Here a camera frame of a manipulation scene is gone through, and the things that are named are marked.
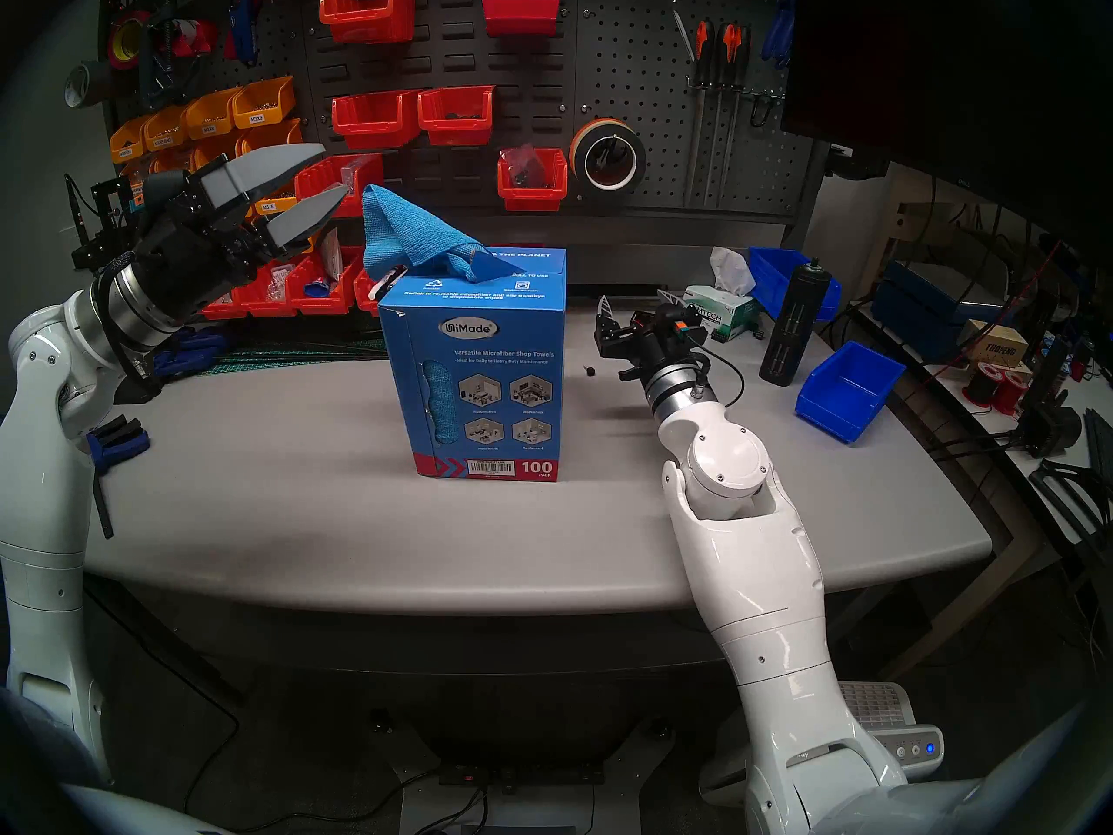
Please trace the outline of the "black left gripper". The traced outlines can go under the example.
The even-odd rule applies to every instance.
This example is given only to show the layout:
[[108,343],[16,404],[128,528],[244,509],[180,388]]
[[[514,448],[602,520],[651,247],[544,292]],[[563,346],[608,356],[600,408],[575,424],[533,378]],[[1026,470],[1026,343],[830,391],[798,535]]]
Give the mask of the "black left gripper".
[[151,322],[183,322],[256,277],[267,262],[304,252],[348,197],[345,185],[297,202],[273,219],[247,213],[327,153],[299,143],[214,160],[201,170],[165,170],[142,181],[137,242],[137,310]]

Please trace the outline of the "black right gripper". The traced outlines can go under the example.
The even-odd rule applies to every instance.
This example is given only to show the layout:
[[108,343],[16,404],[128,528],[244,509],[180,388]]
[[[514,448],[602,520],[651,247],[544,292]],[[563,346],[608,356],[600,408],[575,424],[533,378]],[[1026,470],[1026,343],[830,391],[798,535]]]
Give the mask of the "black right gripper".
[[619,373],[622,381],[649,383],[660,371],[677,365],[691,366],[696,383],[707,383],[709,357],[700,352],[708,330],[696,310],[688,310],[677,294],[656,289],[659,305],[652,311],[634,311],[628,325],[613,316],[608,296],[595,304],[595,348],[600,358],[629,363]]

